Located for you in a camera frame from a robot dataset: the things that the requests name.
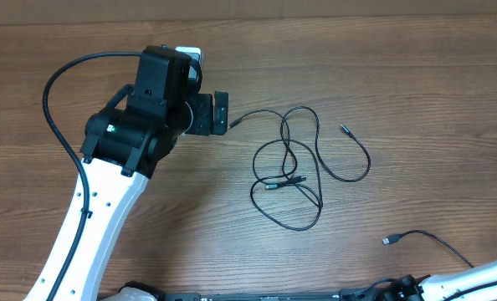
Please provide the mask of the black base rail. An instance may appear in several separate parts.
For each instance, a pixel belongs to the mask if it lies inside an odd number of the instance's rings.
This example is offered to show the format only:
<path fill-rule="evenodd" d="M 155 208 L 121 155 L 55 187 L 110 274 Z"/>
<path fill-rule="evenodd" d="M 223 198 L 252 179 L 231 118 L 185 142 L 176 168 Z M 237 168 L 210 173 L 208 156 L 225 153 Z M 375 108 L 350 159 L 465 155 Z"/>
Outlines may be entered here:
<path fill-rule="evenodd" d="M 345 301 L 374 300 L 380 289 L 343 288 L 337 292 L 308 293 L 165 293 L 158 288 L 137 281 L 127 282 L 118 293 L 100 301 Z"/>

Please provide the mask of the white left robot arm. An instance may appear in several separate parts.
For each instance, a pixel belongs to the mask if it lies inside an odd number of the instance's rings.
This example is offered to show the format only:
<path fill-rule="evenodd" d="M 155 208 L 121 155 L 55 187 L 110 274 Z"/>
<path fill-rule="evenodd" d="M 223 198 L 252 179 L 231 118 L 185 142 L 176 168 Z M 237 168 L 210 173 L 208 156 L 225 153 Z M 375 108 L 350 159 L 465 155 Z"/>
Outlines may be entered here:
<path fill-rule="evenodd" d="M 55 80 L 108 53 L 86 55 L 57 70 L 44 87 L 45 118 L 69 153 L 78 177 L 69 210 L 28 300 L 94 300 L 126 218 L 157 163 L 181 135 L 224 135 L 228 94 L 201 93 L 203 53 L 197 47 L 148 46 L 135 53 L 136 80 L 124 85 L 85 125 L 79 152 L 49 113 Z"/>

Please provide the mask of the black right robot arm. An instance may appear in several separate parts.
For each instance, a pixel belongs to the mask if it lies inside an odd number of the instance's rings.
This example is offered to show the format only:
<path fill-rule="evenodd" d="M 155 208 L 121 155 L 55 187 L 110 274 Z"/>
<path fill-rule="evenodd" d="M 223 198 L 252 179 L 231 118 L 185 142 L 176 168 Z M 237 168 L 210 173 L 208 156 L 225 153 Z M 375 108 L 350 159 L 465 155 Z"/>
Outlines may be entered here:
<path fill-rule="evenodd" d="M 381 291 L 377 300 L 497 300 L 497 260 L 460 273 L 427 276 L 419 283 L 394 285 Z"/>

